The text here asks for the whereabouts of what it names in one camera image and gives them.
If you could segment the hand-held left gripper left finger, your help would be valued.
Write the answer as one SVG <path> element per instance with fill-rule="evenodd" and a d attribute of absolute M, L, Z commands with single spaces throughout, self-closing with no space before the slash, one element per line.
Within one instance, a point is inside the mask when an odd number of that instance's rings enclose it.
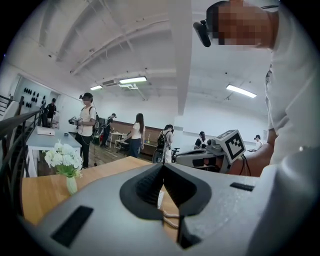
<path fill-rule="evenodd" d="M 182 256 L 163 222 L 133 215 L 121 202 L 121 186 L 146 165 L 93 181 L 31 228 L 52 256 Z"/>

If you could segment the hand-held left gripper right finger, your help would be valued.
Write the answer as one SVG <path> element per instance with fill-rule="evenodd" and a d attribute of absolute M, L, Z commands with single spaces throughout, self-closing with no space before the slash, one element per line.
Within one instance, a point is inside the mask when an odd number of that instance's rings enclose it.
<path fill-rule="evenodd" d="M 255 223 L 252 195 L 259 178 L 163 165 L 163 184 L 179 211 L 176 242 L 164 256 L 247 256 Z"/>

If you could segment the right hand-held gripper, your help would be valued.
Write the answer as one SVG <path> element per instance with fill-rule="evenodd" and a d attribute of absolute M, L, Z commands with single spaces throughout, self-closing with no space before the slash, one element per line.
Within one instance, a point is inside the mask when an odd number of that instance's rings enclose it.
<path fill-rule="evenodd" d="M 232 129 L 209 139 L 205 149 L 177 154 L 175 162 L 188 167 L 220 167 L 219 172 L 226 174 L 245 151 L 246 147 L 239 130 Z"/>

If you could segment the person's right forearm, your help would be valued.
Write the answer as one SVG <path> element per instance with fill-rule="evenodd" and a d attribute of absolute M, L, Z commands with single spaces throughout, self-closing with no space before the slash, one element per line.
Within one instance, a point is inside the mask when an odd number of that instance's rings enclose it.
<path fill-rule="evenodd" d="M 266 143 L 257 152 L 246 157 L 246 162 L 248 164 L 247 169 L 250 170 L 249 173 L 251 176 L 260 177 L 263 169 L 270 164 L 277 137 L 274 129 L 268 130 Z"/>

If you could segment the white flowers in vase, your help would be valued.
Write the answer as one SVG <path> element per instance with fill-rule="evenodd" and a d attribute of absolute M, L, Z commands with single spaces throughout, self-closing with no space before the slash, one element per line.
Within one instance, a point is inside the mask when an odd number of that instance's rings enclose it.
<path fill-rule="evenodd" d="M 67 143 L 58 140 L 50 150 L 44 150 L 44 160 L 56 174 L 66 177 L 66 187 L 72 196 L 78 191 L 76 178 L 82 178 L 83 160 L 80 153 Z"/>

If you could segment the long ceiling light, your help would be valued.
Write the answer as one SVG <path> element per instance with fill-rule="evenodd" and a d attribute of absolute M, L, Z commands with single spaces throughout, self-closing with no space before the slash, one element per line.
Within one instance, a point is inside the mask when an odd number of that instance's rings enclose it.
<path fill-rule="evenodd" d="M 130 84 L 130 83 L 140 83 L 140 82 L 146 82 L 147 78 L 145 76 L 137 76 L 137 77 L 131 77 L 131 78 L 124 78 L 120 79 L 120 84 Z"/>
<path fill-rule="evenodd" d="M 257 96 L 256 94 L 254 94 L 254 93 L 252 93 L 250 91 L 247 91 L 247 90 L 242 89 L 240 87 L 236 87 L 236 86 L 231 85 L 231 84 L 228 84 L 226 89 L 229 90 L 229 91 L 241 94 L 241 95 L 245 95 L 245 96 L 247 96 L 249 98 L 252 98 L 252 99 L 254 99 Z"/>

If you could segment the white table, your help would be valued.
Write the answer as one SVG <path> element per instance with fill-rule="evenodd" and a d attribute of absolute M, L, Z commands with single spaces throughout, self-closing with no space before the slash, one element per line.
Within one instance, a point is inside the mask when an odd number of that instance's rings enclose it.
<path fill-rule="evenodd" d="M 54 148 L 55 144 L 60 141 L 62 144 L 68 144 L 73 147 L 78 153 L 82 147 L 72 135 L 65 136 L 65 133 L 59 129 L 55 130 L 54 135 L 38 134 L 38 128 L 35 128 L 29 138 L 26 141 L 28 153 L 28 174 L 25 177 L 37 177 L 38 176 L 38 159 L 40 151 L 49 151 Z"/>

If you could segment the flat white box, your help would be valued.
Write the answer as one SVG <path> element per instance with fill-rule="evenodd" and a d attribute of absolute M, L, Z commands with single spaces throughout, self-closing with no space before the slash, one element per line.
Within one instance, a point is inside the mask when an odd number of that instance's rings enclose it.
<path fill-rule="evenodd" d="M 38 126 L 36 131 L 38 135 L 55 136 L 55 130 L 53 128 Z"/>

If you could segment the person's white shirt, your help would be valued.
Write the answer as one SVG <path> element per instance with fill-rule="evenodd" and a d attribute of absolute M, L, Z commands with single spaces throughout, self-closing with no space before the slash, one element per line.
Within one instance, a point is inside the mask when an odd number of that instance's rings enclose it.
<path fill-rule="evenodd" d="M 277 135 L 270 164 L 320 146 L 320 53 L 306 30 L 284 5 L 265 78 L 268 128 Z"/>

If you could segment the metal stair railing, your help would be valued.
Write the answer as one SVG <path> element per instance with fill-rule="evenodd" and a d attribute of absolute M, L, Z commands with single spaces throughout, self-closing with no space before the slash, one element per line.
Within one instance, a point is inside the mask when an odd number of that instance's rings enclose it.
<path fill-rule="evenodd" d="M 40 124 L 43 109 L 21 114 L 23 99 L 13 117 L 0 121 L 0 196 L 18 216 L 23 216 L 23 178 L 30 177 L 27 141 Z"/>

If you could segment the row of black wall-mounted items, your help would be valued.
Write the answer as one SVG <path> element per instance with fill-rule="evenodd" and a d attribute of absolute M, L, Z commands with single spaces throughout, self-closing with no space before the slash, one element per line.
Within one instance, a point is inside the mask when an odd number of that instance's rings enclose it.
<path fill-rule="evenodd" d="M 46 95 L 41 95 L 37 90 L 31 90 L 30 88 L 25 87 L 22 90 L 22 106 L 27 109 L 39 108 L 42 109 L 46 106 Z"/>

